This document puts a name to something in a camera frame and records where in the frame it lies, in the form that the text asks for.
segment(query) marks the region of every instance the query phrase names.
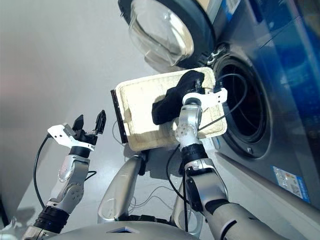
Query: washing machine door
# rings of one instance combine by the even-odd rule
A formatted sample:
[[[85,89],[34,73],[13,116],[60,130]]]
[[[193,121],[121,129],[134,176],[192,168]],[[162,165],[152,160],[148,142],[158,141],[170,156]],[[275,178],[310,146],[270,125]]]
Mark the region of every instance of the washing machine door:
[[[216,46],[210,0],[118,0],[134,45],[159,72],[205,66]],[[217,15],[221,0],[211,15]]]

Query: cloth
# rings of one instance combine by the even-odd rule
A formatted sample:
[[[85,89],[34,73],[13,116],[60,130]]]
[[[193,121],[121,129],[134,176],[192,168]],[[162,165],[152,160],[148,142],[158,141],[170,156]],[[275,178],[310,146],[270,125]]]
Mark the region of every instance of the cloth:
[[[205,75],[202,72],[190,70],[180,78],[178,84],[166,91],[165,98],[152,104],[152,121],[155,125],[170,122],[179,117],[182,100],[188,93],[205,94],[202,83]]]

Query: wire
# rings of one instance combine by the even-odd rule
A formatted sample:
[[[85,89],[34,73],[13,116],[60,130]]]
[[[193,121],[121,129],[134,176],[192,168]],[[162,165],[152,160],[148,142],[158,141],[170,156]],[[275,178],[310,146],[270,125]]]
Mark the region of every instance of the wire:
[[[139,204],[137,204],[137,199],[135,198],[135,197],[133,197],[132,199],[134,200],[134,203],[132,204],[132,203],[130,203],[130,206],[132,207],[130,210],[129,210],[129,213],[132,213],[132,211],[134,210],[134,209],[136,209],[136,208],[141,208],[141,207],[143,207],[144,205],[146,205],[152,198],[159,198],[159,200],[164,204],[164,205],[166,205],[170,210],[172,210],[172,208],[167,204],[167,203],[165,203],[160,197],[158,197],[158,196],[152,196],[152,194],[156,191],[156,190],[158,190],[158,189],[160,189],[160,188],[164,188],[164,189],[168,189],[168,190],[170,190],[170,191],[173,191],[172,189],[170,189],[170,188],[168,188],[168,187],[166,187],[166,186],[158,186],[158,187],[156,187],[151,193],[150,193],[150,195],[146,198],[146,200],[144,200],[143,202],[141,202],[141,203],[139,203]]]
[[[50,134],[47,134],[43,140],[43,142],[41,143],[38,152],[36,153],[35,159],[34,159],[34,166],[33,166],[33,185],[34,185],[34,190],[36,193],[36,196],[40,202],[41,207],[44,209],[45,208],[45,204],[44,201],[42,201],[42,198],[40,196],[39,193],[39,189],[38,189],[38,184],[37,184],[37,167],[38,167],[38,161],[39,161],[39,156],[41,153],[42,148],[44,147],[44,145],[46,144],[47,140],[51,138]]]
[[[116,136],[115,136],[115,126],[116,126],[116,124],[117,124],[117,120],[114,122],[114,124],[113,124],[113,126],[112,126],[112,136],[113,136],[113,138],[114,138],[114,140],[116,140],[121,146],[125,146],[121,141],[119,141],[117,138],[116,138]]]
[[[171,162],[171,159],[173,158],[174,154],[176,153],[176,151],[178,150],[178,148],[180,147],[180,144],[178,146],[176,146],[176,148],[174,149],[174,151],[171,153],[167,163],[166,163],[166,166],[165,166],[165,174],[166,174],[166,178],[168,179],[173,191],[175,191],[175,193],[183,200],[185,201],[187,204],[190,204],[189,201],[183,197],[179,191],[175,188],[174,184],[172,183],[171,179],[170,179],[170,176],[169,176],[169,163]]]
[[[217,118],[216,120],[208,123],[207,125],[201,127],[198,131],[201,131],[209,126],[211,126],[212,124],[215,124],[216,122],[220,121],[221,119],[224,119],[226,116],[228,116],[229,114],[231,114],[234,110],[236,110],[237,107],[239,107],[239,105],[245,100],[246,96],[247,96],[247,93],[248,93],[248,86],[247,86],[247,82],[245,80],[245,78],[243,76],[241,76],[240,74],[237,74],[237,73],[229,73],[229,74],[225,74],[225,75],[222,75],[221,77],[218,78],[217,82],[220,81],[221,79],[224,79],[226,77],[229,77],[229,76],[235,76],[235,77],[238,77],[239,79],[242,80],[242,83],[244,85],[244,92],[243,92],[243,96],[242,98],[240,99],[240,101],[225,115]]]
[[[88,174],[91,174],[91,175],[90,175],[90,176],[87,176],[84,181],[87,181],[89,178],[91,178],[91,177],[93,177],[94,175],[96,175],[96,174],[97,174],[97,171],[88,171]]]
[[[135,204],[135,206],[138,207],[138,206],[141,206],[141,205],[147,203],[147,202],[150,200],[150,198],[152,197],[152,194],[153,194],[156,190],[158,190],[158,189],[160,189],[160,188],[164,188],[164,189],[168,189],[168,190],[170,190],[170,191],[173,191],[172,189],[170,189],[170,188],[168,188],[168,187],[166,187],[166,186],[158,186],[158,187],[156,187],[156,188],[150,193],[150,195],[147,197],[147,199],[146,199],[145,201],[143,201],[143,202],[141,202],[141,203],[139,203],[139,204]]]
[[[137,205],[137,206],[133,207],[132,209],[130,209],[129,212],[132,213],[133,209],[142,208],[142,207],[145,206],[152,198],[159,199],[168,209],[173,210],[173,208],[172,208],[171,206],[169,206],[165,201],[163,201],[163,200],[161,199],[161,197],[156,196],[156,195],[153,195],[153,196],[151,196],[151,197],[148,199],[148,201],[147,201],[146,203],[144,203],[143,205]]]
[[[184,199],[186,199],[186,174],[185,171],[183,171],[183,176],[182,176],[182,186],[183,186],[183,196]],[[188,216],[187,216],[187,202],[186,200],[183,200],[183,208],[184,208],[184,230],[186,232],[189,231],[188,229]]]

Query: white bracket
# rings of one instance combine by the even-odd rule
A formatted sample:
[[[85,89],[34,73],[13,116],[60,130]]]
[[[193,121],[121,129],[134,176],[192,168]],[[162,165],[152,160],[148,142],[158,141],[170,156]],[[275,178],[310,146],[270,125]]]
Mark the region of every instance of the white bracket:
[[[186,94],[182,99],[182,104],[184,105],[188,99],[198,99],[201,101],[201,108],[204,110],[206,108],[213,107],[218,104],[222,104],[227,101],[228,91],[225,88],[221,88],[219,92],[200,94],[196,92],[191,92]]]
[[[95,146],[86,142],[78,141],[74,139],[76,134],[68,124],[59,124],[50,127],[48,133],[53,137],[53,139],[60,145],[66,146],[68,148],[72,147],[83,147],[90,149],[91,151],[95,150]]]

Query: black cable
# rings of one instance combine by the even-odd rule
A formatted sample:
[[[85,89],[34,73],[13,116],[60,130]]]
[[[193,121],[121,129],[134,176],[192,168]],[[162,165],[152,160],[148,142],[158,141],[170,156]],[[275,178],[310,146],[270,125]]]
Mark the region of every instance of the black cable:
[[[96,175],[96,174],[97,174],[97,171],[88,171],[88,174],[91,174],[91,175],[90,175],[90,176],[87,176],[84,181],[87,181],[89,178],[91,178],[91,177],[93,177],[94,175]]]
[[[180,144],[178,146],[176,146],[176,148],[174,149],[174,151],[171,153],[167,163],[166,163],[166,166],[165,166],[165,173],[166,173],[166,178],[168,179],[172,189],[174,190],[174,192],[183,200],[185,201],[187,204],[190,204],[189,201],[184,198],[180,193],[179,191],[175,188],[174,184],[172,183],[171,179],[170,179],[170,176],[169,176],[169,163],[171,162],[174,154],[176,153],[176,151],[178,150],[178,148],[180,147]]]
[[[46,141],[51,138],[50,134],[47,134],[43,140],[43,142],[41,143],[38,152],[36,153],[35,159],[34,159],[34,167],[33,167],[33,185],[34,185],[34,190],[36,193],[36,196],[41,204],[41,207],[44,209],[45,208],[45,204],[42,201],[42,198],[40,196],[39,193],[39,189],[38,189],[38,185],[37,185],[37,166],[38,166],[38,161],[39,161],[39,155],[41,153],[42,148],[44,147]]]
[[[183,188],[183,208],[184,208],[184,230],[186,232],[189,231],[188,229],[188,216],[187,216],[187,201],[186,201],[186,173],[183,171],[183,176],[182,176],[182,188]]]
[[[221,79],[224,79],[226,77],[229,77],[229,76],[235,76],[235,77],[238,77],[239,79],[242,80],[242,83],[244,85],[244,92],[243,92],[243,96],[242,98],[240,99],[240,101],[225,115],[217,118],[216,120],[208,123],[207,125],[201,127],[198,131],[201,131],[209,126],[211,126],[212,124],[215,124],[216,122],[220,121],[221,119],[224,119],[226,116],[228,116],[229,114],[231,114],[234,110],[237,109],[237,107],[239,107],[239,105],[245,100],[246,96],[247,96],[247,93],[248,93],[248,86],[247,86],[247,82],[245,80],[245,78],[243,76],[241,76],[240,74],[237,74],[237,73],[229,73],[229,74],[225,74],[225,75],[222,75],[221,77],[218,78],[217,82],[219,82]]]

